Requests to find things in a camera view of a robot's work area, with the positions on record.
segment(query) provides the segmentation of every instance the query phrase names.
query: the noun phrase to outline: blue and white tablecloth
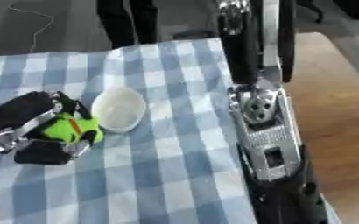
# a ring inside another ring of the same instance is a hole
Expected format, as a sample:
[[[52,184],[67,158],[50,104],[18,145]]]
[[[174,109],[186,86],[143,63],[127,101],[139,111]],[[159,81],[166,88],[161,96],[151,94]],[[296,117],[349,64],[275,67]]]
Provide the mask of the blue and white tablecloth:
[[[126,86],[148,104],[131,133],[106,133],[69,164],[2,156],[0,224],[256,223],[235,153],[229,84],[218,39],[0,57],[0,103],[60,90],[90,106],[104,89]]]

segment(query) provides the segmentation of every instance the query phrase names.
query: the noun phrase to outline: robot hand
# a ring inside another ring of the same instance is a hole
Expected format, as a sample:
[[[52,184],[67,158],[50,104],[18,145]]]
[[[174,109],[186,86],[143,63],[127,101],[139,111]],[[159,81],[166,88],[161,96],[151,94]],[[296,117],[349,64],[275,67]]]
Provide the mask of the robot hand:
[[[234,85],[229,112],[260,224],[327,224],[283,82],[292,77],[293,0],[223,0],[218,26]]]

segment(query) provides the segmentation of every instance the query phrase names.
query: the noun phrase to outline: black pants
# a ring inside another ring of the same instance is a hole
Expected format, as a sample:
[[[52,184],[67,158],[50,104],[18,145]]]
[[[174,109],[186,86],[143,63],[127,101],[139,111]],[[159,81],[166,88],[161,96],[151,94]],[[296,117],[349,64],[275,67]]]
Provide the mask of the black pants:
[[[130,0],[134,30],[140,44],[157,42],[158,9],[152,0]],[[123,0],[98,0],[97,13],[111,40],[113,49],[135,44],[130,15]]]

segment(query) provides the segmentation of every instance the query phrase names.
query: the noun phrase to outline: plastic bowl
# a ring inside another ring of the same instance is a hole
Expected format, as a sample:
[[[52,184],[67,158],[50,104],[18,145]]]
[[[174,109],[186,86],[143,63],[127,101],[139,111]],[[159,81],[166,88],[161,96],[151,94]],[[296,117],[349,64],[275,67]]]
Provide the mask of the plastic bowl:
[[[128,87],[111,88],[99,94],[91,113],[106,130],[124,133],[134,129],[146,110],[143,96]]]

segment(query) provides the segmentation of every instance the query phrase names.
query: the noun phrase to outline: yellow-green toy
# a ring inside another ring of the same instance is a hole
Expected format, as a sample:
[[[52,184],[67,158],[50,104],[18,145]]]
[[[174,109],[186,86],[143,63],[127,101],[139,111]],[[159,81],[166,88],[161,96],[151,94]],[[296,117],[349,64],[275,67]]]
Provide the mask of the yellow-green toy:
[[[87,120],[82,118],[74,118],[68,113],[57,115],[56,123],[43,130],[43,134],[51,139],[60,139],[68,144],[77,143],[81,140],[83,134],[87,131],[96,131],[94,143],[103,140],[103,133],[99,129],[99,122],[96,117]]]

